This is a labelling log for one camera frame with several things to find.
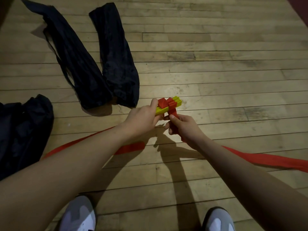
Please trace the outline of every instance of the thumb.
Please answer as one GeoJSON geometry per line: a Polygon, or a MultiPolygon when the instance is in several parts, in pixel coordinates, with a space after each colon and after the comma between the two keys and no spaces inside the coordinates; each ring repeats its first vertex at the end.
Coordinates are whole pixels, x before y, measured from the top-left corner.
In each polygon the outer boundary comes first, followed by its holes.
{"type": "Polygon", "coordinates": [[[182,121],[179,120],[177,117],[175,117],[174,115],[169,115],[170,121],[176,125],[176,127],[179,127],[182,124],[182,121]]]}

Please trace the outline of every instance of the forearm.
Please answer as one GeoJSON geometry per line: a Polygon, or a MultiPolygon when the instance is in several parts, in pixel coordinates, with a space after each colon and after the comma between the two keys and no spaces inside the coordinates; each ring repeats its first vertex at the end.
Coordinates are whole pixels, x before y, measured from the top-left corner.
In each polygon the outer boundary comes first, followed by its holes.
{"type": "Polygon", "coordinates": [[[265,230],[308,230],[308,199],[209,138],[198,143],[233,194],[265,230]]]}
{"type": "Polygon", "coordinates": [[[1,181],[0,224],[9,226],[3,229],[43,230],[129,138],[125,126],[116,126],[1,181]]]}

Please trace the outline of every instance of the white sneaker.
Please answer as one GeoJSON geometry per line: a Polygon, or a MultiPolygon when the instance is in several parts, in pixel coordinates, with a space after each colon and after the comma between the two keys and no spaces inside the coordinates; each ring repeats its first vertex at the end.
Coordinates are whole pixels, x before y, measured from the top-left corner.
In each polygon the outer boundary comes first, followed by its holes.
{"type": "Polygon", "coordinates": [[[95,213],[90,200],[86,196],[78,196],[68,204],[59,231],[94,231],[95,224],[95,213]]]}
{"type": "Polygon", "coordinates": [[[213,207],[205,215],[203,231],[235,231],[233,220],[229,213],[221,207],[213,207]]]}

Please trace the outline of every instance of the hand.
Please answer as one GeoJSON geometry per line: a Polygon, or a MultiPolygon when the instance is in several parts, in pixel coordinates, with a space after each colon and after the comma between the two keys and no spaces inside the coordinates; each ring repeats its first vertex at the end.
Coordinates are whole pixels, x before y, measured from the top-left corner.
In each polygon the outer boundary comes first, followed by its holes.
{"type": "Polygon", "coordinates": [[[155,127],[159,120],[163,119],[162,115],[155,116],[157,105],[158,100],[152,99],[151,105],[134,108],[129,112],[123,125],[128,128],[132,137],[147,133],[155,127]]]}
{"type": "Polygon", "coordinates": [[[169,129],[169,134],[180,133],[185,142],[193,149],[198,150],[198,143],[200,143],[206,135],[200,130],[197,123],[191,116],[178,114],[179,119],[173,115],[164,117],[164,120],[170,120],[165,129],[169,129]]]}

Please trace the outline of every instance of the right hand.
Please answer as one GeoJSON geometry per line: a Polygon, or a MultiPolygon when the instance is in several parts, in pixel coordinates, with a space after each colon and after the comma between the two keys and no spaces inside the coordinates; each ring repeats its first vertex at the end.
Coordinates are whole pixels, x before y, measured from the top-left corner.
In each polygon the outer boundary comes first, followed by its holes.
{"type": "Polygon", "coordinates": [[[169,134],[174,135],[178,132],[185,142],[193,149],[198,150],[198,144],[206,138],[206,135],[198,127],[191,116],[178,114],[179,119],[173,115],[164,117],[164,120],[170,120],[165,129],[169,129],[169,134]]]}

